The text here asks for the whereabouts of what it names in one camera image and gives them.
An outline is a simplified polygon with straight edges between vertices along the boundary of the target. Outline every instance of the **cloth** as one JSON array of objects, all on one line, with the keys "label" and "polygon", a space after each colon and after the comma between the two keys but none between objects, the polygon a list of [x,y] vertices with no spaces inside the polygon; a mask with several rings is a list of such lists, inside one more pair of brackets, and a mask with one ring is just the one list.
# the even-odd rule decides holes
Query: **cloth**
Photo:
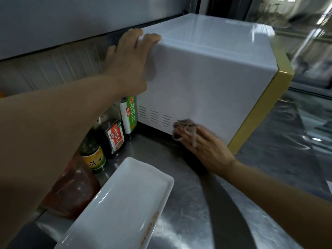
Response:
[{"label": "cloth", "polygon": [[176,133],[176,130],[180,127],[184,128],[185,133],[190,135],[191,137],[191,145],[196,148],[197,147],[197,140],[196,140],[196,131],[197,131],[197,125],[190,119],[184,119],[181,121],[177,121],[173,124],[173,132],[172,132],[172,138],[175,141],[181,141],[183,138]]}]

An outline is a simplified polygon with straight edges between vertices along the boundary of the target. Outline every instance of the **white rectangular tray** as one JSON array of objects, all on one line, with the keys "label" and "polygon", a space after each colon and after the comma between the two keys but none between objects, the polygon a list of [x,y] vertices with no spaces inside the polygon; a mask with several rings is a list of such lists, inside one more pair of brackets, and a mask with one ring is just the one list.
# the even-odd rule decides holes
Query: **white rectangular tray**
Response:
[{"label": "white rectangular tray", "polygon": [[173,177],[127,157],[55,248],[146,248],[173,184]]}]

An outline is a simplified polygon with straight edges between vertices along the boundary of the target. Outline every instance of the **bottle label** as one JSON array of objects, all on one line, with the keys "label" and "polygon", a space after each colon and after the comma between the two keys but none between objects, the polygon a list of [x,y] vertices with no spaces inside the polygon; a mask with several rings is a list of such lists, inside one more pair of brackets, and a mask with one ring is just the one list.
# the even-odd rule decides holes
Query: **bottle label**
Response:
[{"label": "bottle label", "polygon": [[110,144],[114,151],[118,150],[123,143],[123,132],[121,121],[115,123],[110,130],[107,131],[108,138],[110,139]]},{"label": "bottle label", "polygon": [[135,97],[129,97],[120,104],[120,110],[126,134],[130,134],[137,125],[137,104]]},{"label": "bottle label", "polygon": [[91,170],[97,170],[103,167],[106,163],[106,158],[102,151],[102,148],[99,146],[98,150],[92,155],[83,156],[85,162],[89,165]]}]

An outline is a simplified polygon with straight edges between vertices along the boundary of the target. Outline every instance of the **plastic bag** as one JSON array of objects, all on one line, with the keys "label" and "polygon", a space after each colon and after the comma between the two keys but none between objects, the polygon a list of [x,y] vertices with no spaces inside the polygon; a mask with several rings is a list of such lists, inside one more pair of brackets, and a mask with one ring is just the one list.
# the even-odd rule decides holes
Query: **plastic bag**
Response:
[{"label": "plastic bag", "polygon": [[100,190],[100,184],[84,159],[75,153],[41,206],[52,213],[76,219]]}]

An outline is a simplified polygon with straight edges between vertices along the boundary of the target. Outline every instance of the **metal counter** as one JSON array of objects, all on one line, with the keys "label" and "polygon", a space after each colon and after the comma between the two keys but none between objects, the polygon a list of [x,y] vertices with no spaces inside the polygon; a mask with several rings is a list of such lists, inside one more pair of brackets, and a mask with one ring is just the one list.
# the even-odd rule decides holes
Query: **metal counter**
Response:
[{"label": "metal counter", "polygon": [[[301,248],[262,209],[209,173],[170,135],[139,125],[123,152],[98,175],[103,184],[131,156],[171,175],[174,187],[148,248]],[[236,158],[285,183],[331,200],[293,103],[278,101]],[[37,224],[58,240],[71,222],[44,213]]]}]

